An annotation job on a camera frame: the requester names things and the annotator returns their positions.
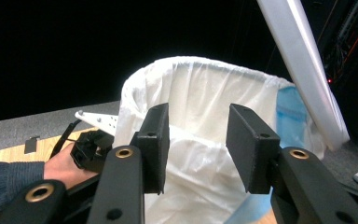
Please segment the wooden board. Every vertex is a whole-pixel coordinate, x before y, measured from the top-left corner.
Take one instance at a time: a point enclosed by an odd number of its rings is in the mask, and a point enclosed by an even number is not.
[[[81,133],[97,130],[97,128],[90,128],[78,132],[71,133],[69,135],[70,139],[76,140]],[[36,143],[36,152],[31,152],[28,154],[24,154],[25,144],[16,146],[16,147],[8,147],[0,150],[0,161],[13,162],[13,161],[48,161],[51,151],[56,145],[57,141],[60,139],[60,136],[51,137],[47,139],[42,139],[37,141]],[[66,141],[63,145],[66,147],[70,144],[70,141]]]

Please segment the plastic bag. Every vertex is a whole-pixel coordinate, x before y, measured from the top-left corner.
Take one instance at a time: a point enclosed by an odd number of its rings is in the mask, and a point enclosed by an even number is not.
[[[226,221],[248,197],[226,148],[229,105],[252,108],[276,130],[277,94],[293,86],[197,57],[158,60],[134,73],[123,86],[114,147],[130,142],[150,107],[170,104],[165,193],[145,195],[146,223]],[[250,221],[261,216],[252,209],[241,211]]]

